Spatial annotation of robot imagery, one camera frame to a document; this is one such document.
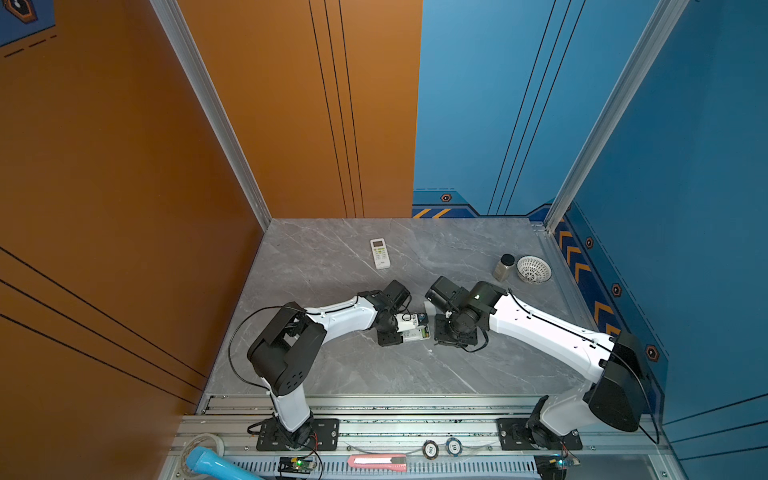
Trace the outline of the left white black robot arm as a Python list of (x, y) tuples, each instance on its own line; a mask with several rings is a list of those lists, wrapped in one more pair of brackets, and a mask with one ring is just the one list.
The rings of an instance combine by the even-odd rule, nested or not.
[(258, 377), (266, 383), (274, 407), (270, 424), (294, 448), (314, 441), (313, 414), (303, 382), (321, 347), (358, 331), (375, 330), (381, 347), (403, 343), (397, 316), (411, 299), (408, 289), (393, 280), (383, 290), (363, 291), (352, 299), (325, 307), (281, 306), (247, 352)]

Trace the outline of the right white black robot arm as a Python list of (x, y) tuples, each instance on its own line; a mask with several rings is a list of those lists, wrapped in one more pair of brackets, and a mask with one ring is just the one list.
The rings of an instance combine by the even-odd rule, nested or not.
[(522, 429), (534, 448), (557, 449), (580, 428), (598, 422), (633, 433), (640, 430), (643, 414), (651, 412), (649, 368), (636, 336), (579, 327), (484, 281), (466, 289), (441, 276), (425, 297), (438, 312), (439, 343), (476, 353), (474, 336), (495, 332), (522, 341), (581, 375), (581, 385), (537, 401)]

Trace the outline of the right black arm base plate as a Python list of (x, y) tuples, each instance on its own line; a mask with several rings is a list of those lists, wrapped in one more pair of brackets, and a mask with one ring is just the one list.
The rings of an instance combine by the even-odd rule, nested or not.
[(522, 418), (500, 418), (496, 420), (501, 448), (512, 450), (560, 450), (583, 449), (579, 432), (574, 430), (565, 436), (557, 436), (541, 425), (528, 426)]

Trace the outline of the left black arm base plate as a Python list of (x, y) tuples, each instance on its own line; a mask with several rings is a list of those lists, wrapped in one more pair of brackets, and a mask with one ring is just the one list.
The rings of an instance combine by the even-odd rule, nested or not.
[(288, 450), (335, 451), (339, 440), (339, 420), (309, 418), (296, 431), (289, 432), (277, 418), (260, 427), (256, 449), (264, 452)]

